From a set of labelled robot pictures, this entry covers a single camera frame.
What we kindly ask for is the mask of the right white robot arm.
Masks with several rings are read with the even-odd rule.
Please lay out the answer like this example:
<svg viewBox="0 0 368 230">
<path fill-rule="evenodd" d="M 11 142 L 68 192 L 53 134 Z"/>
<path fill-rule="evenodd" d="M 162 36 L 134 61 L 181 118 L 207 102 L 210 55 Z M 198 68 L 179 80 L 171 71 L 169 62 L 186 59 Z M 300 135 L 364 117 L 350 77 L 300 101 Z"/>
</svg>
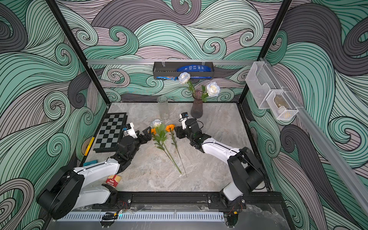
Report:
<svg viewBox="0 0 368 230">
<path fill-rule="evenodd" d="M 181 125 L 174 129 L 179 139 L 187 138 L 193 148 L 216 157 L 229 167 L 232 182 L 219 192 L 224 208 L 235 206 L 237 201 L 241 202 L 242 196 L 251 192 L 265 191 L 265 171 L 250 148 L 239 149 L 215 140 L 202 132 L 195 118 L 180 118 L 179 122 Z"/>
</svg>

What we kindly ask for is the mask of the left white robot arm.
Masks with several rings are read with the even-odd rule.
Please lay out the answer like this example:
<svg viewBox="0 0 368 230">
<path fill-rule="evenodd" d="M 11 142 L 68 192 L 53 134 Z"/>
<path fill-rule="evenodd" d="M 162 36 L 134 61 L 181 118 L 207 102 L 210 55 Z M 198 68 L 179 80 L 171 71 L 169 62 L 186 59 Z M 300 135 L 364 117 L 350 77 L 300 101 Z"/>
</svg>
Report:
<svg viewBox="0 0 368 230">
<path fill-rule="evenodd" d="M 151 127 L 142 133 L 134 131 L 132 124 L 124 129 L 127 135 L 118 142 L 118 151 L 113 156 L 84 167 L 61 167 L 36 197 L 37 204 L 53 219 L 60 219 L 80 207 L 117 203 L 117 190 L 112 185 L 88 186 L 126 170 L 140 146 L 152 139 Z"/>
</svg>

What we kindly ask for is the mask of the white rose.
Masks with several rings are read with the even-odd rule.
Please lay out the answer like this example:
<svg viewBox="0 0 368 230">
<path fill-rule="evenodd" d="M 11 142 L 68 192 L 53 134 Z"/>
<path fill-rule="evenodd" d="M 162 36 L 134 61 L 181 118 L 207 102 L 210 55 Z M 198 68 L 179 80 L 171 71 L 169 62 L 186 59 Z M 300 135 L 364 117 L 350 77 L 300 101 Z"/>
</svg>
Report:
<svg viewBox="0 0 368 230">
<path fill-rule="evenodd" d="M 184 85 L 184 84 L 187 84 L 188 85 L 188 89 L 189 91 L 194 94 L 196 91 L 195 91 L 195 88 L 194 88 L 194 85 L 192 84 L 192 82 L 190 81 L 190 78 L 191 78 L 191 75 L 187 72 L 183 72 L 181 73 L 179 76 L 178 76 L 178 81 L 180 84 Z"/>
<path fill-rule="evenodd" d="M 151 128 L 156 128 L 157 135 L 152 135 L 152 138 L 154 140 L 154 144 L 156 148 L 162 150 L 166 156 L 169 158 L 169 160 L 173 163 L 175 168 L 178 170 L 180 174 L 182 174 L 180 168 L 178 167 L 177 163 L 175 162 L 173 156 L 168 151 L 168 148 L 165 144 L 167 141 L 167 131 L 165 130 L 167 125 L 163 124 L 163 122 L 159 119 L 156 119 L 151 122 Z"/>
<path fill-rule="evenodd" d="M 220 93 L 220 87 L 214 81 L 209 83 L 207 86 L 202 86 L 201 100 L 206 102 L 209 97 L 216 97 Z"/>
</svg>

